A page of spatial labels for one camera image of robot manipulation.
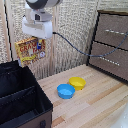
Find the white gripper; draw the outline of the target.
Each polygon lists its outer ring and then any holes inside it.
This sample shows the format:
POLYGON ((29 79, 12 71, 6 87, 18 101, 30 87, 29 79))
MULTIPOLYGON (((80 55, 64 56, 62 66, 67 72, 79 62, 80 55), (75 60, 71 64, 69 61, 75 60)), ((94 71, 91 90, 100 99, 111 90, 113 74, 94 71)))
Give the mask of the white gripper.
POLYGON ((49 39, 52 37, 53 27, 52 21, 50 19, 45 21, 32 21, 28 22, 26 17, 23 17, 22 20, 22 31, 25 34, 42 38, 39 39, 39 49, 45 51, 46 41, 44 39, 49 39))

